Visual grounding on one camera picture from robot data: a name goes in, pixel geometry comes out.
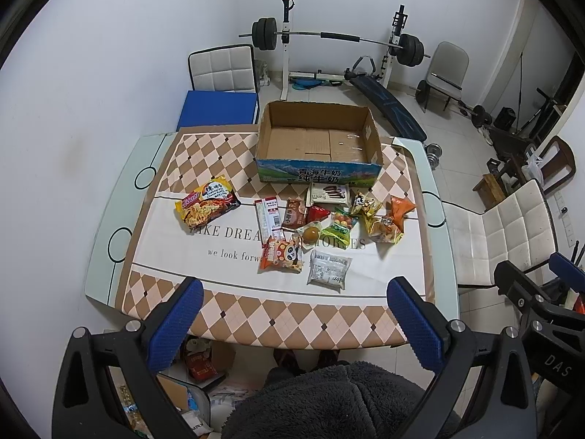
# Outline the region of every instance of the white chair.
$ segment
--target white chair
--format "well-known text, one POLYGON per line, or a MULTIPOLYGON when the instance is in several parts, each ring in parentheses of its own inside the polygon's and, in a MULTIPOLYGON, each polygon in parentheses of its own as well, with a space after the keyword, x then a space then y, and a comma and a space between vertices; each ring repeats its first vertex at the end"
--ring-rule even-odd
MULTIPOLYGON (((192 52, 189 54, 188 66, 193 90, 258 94, 254 48, 251 44, 235 44, 192 52)), ((259 113, 260 104, 257 100, 254 117, 256 121, 259 113)))
POLYGON ((558 250, 551 211, 536 180, 484 214, 446 201, 443 209, 459 287, 492 287, 499 262, 530 272, 558 250))

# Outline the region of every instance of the black weight plate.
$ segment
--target black weight plate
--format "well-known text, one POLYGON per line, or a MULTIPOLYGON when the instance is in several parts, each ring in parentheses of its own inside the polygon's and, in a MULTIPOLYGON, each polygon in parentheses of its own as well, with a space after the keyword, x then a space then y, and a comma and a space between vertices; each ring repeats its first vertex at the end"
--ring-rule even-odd
POLYGON ((276 49, 276 18, 266 18, 264 45, 266 46, 266 51, 274 51, 276 49))
POLYGON ((486 122, 486 110, 481 105, 476 105, 473 108, 472 123, 474 127, 481 127, 486 122))
POLYGON ((414 98, 416 99, 416 101, 419 104, 422 104, 423 102, 425 102, 426 95, 429 93, 430 90, 431 90, 431 88, 426 83, 426 81, 423 79, 422 81, 420 81, 418 83, 418 86, 416 87, 416 94, 415 94, 414 98))
POLYGON ((412 57, 414 56, 414 38, 409 34, 402 33, 399 39, 399 46, 401 46, 402 49, 397 50, 396 59, 399 64, 408 66, 412 61, 412 57))
POLYGON ((422 42, 420 42, 420 40, 418 38, 416 38, 415 47, 414 47, 414 56, 412 57, 412 61, 409 64, 409 66, 412 68, 414 66, 418 66, 420 63, 422 63, 422 60, 424 59, 424 57, 425 57, 425 46, 423 46, 422 42))
POLYGON ((266 28, 266 20, 267 20, 267 18, 260 18, 258 20, 258 26, 256 27, 257 34, 258 34, 258 49, 260 51, 266 50, 266 43, 264 42, 264 31, 266 28))
POLYGON ((258 47, 258 21, 252 23, 252 46, 258 47))

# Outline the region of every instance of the open cardboard box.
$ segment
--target open cardboard box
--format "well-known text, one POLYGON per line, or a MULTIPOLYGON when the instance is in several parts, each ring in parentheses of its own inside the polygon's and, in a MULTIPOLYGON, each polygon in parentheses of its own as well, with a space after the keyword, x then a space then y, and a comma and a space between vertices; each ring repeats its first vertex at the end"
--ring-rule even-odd
POLYGON ((367 107, 275 101, 262 114, 256 164, 265 182, 371 187, 382 148, 367 107))

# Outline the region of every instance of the person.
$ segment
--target person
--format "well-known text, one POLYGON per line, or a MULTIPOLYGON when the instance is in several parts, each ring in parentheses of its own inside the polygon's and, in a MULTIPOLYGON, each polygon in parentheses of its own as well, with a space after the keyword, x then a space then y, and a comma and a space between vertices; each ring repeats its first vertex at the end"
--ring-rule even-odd
MULTIPOLYGON (((278 366, 260 391, 240 403, 222 429, 222 439, 390 437, 422 398, 422 388, 368 362, 338 360, 321 351, 304 372, 291 350, 274 350, 278 366)), ((439 438, 460 422, 453 412, 439 438)))

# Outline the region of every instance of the dark fleece jacket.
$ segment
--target dark fleece jacket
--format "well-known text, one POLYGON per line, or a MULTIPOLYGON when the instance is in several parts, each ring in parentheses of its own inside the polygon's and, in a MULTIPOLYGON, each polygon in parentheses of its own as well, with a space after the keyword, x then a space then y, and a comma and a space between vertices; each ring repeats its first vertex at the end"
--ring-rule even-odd
MULTIPOLYGON (((222 439, 388 438, 423 393, 371 363, 330 366, 262 388, 227 419, 222 439)), ((452 413, 438 437, 459 420, 452 413)))

